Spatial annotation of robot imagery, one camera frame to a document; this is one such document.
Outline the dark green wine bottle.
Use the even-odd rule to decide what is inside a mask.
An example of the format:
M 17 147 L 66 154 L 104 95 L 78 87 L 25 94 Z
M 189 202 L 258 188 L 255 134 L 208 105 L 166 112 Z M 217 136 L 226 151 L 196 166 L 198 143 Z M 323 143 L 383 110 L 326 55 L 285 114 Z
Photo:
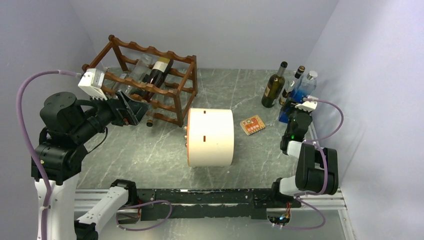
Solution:
M 286 61 L 282 61 L 277 73 L 273 74 L 269 78 L 261 99 L 261 104 L 265 108 L 272 108 L 275 105 L 276 100 L 286 82 L 284 78 L 284 73 L 287 67 L 288 63 Z

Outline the blue boxed bottle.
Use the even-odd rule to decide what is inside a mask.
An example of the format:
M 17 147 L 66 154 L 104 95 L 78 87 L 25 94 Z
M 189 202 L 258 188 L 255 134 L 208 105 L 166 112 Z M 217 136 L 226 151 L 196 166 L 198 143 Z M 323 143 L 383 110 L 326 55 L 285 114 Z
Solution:
M 316 89 L 317 77 L 318 73 L 314 70 L 309 71 L 306 75 L 302 74 L 296 87 L 288 98 L 294 98 L 297 103 L 302 103 L 303 98 L 311 95 L 311 93 Z

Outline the clear glass liquor bottle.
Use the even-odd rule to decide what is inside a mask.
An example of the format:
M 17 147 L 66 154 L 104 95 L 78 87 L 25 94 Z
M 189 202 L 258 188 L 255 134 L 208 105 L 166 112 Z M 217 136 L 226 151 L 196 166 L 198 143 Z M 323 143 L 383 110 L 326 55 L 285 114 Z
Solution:
M 291 95 L 292 91 L 296 87 L 297 83 L 299 82 L 301 76 L 305 72 L 305 66 L 300 65 L 294 75 L 290 75 L 288 80 L 286 80 L 286 83 L 283 87 L 282 93 L 278 99 L 278 103 L 283 106 L 285 102 L 287 101 L 287 98 Z

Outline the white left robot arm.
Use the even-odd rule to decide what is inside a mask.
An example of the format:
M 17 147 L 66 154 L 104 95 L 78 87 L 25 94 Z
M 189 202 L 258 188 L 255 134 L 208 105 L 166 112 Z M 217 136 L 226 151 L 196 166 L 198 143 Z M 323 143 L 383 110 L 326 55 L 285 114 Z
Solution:
M 105 197 L 74 219 L 77 183 L 89 153 L 85 143 L 107 133 L 108 125 L 138 125 L 149 108 L 123 92 L 105 100 L 82 100 L 71 92 L 59 92 L 45 100 L 40 111 L 45 126 L 31 159 L 40 204 L 39 239 L 96 240 L 120 207 L 132 208 L 139 202 L 136 184 L 117 179 Z

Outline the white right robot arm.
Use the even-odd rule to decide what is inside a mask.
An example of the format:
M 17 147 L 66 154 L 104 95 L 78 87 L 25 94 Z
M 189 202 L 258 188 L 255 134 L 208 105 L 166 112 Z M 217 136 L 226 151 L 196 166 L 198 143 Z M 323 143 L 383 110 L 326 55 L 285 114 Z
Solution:
M 312 123 L 309 112 L 292 108 L 284 115 L 288 122 L 280 142 L 282 153 L 297 159 L 295 174 L 278 178 L 273 183 L 270 202 L 282 207 L 289 196 L 301 193 L 333 195 L 339 187 L 338 153 L 335 149 L 319 147 L 318 143 L 307 143 L 305 135 Z

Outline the dark bottle white label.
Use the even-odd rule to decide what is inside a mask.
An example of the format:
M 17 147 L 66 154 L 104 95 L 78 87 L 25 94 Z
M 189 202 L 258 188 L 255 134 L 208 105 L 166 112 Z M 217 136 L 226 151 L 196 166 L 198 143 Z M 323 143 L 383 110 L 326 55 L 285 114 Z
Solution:
M 160 88 L 161 85 L 165 82 L 165 79 L 169 74 L 173 63 L 173 59 L 159 57 L 153 65 L 153 68 L 150 73 L 147 74 L 142 81 L 144 83 L 152 84 L 155 87 Z

